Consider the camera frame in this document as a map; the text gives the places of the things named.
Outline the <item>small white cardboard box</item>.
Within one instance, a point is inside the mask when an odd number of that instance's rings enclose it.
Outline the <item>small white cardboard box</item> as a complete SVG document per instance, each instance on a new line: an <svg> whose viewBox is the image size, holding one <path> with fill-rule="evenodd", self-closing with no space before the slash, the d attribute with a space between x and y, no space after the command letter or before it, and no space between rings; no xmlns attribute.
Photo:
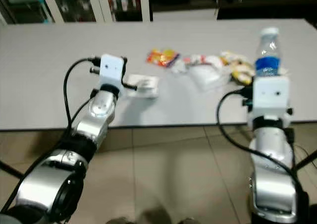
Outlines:
<svg viewBox="0 0 317 224"><path fill-rule="evenodd" d="M152 75L130 74L124 78L124 83L136 86L136 90L129 91L128 95L134 98L156 99L159 96L158 82L160 79Z"/></svg>

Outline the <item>clear bottle with blue label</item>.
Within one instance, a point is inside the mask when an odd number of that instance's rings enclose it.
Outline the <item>clear bottle with blue label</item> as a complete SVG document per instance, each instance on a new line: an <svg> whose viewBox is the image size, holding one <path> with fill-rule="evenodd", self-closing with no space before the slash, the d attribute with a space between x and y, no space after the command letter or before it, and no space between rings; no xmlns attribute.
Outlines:
<svg viewBox="0 0 317 224"><path fill-rule="evenodd" d="M256 77L279 75L281 49L279 49L278 37L279 29L277 27L262 29L254 63Z"/></svg>

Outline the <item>red yellow snack wrapper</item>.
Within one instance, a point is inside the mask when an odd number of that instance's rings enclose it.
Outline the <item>red yellow snack wrapper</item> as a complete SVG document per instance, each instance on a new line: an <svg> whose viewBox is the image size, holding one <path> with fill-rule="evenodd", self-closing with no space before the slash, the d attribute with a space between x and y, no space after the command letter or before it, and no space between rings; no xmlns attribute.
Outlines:
<svg viewBox="0 0 317 224"><path fill-rule="evenodd" d="M171 67L180 56L181 53L172 49L152 49L147 54L146 62L168 68Z"/></svg>

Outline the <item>white glass door cabinet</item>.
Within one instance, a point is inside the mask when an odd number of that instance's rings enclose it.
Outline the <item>white glass door cabinet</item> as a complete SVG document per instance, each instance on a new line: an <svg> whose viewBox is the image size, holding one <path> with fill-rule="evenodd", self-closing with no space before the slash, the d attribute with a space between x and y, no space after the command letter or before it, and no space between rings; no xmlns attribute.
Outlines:
<svg viewBox="0 0 317 224"><path fill-rule="evenodd" d="M152 21L150 0L0 0L2 24Z"/></svg>

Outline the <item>crumpled white wrapper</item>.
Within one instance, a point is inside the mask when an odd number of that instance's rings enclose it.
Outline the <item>crumpled white wrapper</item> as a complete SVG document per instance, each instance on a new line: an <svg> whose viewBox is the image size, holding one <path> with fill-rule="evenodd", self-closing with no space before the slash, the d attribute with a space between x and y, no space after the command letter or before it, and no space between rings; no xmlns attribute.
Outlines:
<svg viewBox="0 0 317 224"><path fill-rule="evenodd" d="M191 55L191 56L180 56L173 61L170 66L170 70L177 74L184 74L192 67L209 65L215 70L223 70L224 62L218 56L202 56L202 55Z"/></svg>

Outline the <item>large white folding table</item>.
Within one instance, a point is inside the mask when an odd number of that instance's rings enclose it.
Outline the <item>large white folding table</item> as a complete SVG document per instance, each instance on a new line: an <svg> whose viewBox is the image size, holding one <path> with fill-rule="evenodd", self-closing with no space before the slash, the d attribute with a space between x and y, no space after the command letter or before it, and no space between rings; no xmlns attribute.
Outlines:
<svg viewBox="0 0 317 224"><path fill-rule="evenodd" d="M146 63L147 54L170 48L200 55L229 51L253 59L260 32L267 27L279 29L282 66L290 72L292 121L317 121L317 29L304 20L220 20L4 27L0 30L0 127L66 127L66 71L78 59L102 54L127 57L127 75L160 78L156 99L120 100L111 126L214 124L220 97L235 86L202 91L192 79Z"/></svg>

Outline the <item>yellow white food wrapper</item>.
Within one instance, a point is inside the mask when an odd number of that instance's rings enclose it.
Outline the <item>yellow white food wrapper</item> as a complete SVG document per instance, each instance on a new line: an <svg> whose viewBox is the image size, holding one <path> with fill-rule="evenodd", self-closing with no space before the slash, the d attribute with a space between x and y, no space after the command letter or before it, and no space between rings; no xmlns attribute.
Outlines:
<svg viewBox="0 0 317 224"><path fill-rule="evenodd" d="M220 58L228 68L231 79L236 83L249 86L255 76L254 66L246 56L229 51L220 52Z"/></svg>

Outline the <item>black metal table leg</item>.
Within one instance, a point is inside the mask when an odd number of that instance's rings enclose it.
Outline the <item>black metal table leg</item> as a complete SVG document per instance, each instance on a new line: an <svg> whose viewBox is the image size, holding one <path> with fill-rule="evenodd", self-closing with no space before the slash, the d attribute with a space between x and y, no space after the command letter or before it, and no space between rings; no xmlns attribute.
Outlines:
<svg viewBox="0 0 317 224"><path fill-rule="evenodd" d="M20 170L17 170L13 167L11 167L10 165L1 163L0 164L0 169L4 170L5 172L7 172L8 174L11 174L11 176L13 176L14 178L18 178L18 179L22 179L24 177L23 172L21 172Z"/></svg>
<svg viewBox="0 0 317 224"><path fill-rule="evenodd" d="M306 158L304 158L303 160L299 161L294 167L293 170L294 171L299 171L300 169L302 169L303 167L305 167L306 165L308 165L309 163L312 163L315 159L317 159L317 150L315 150L314 152L310 153Z"/></svg>

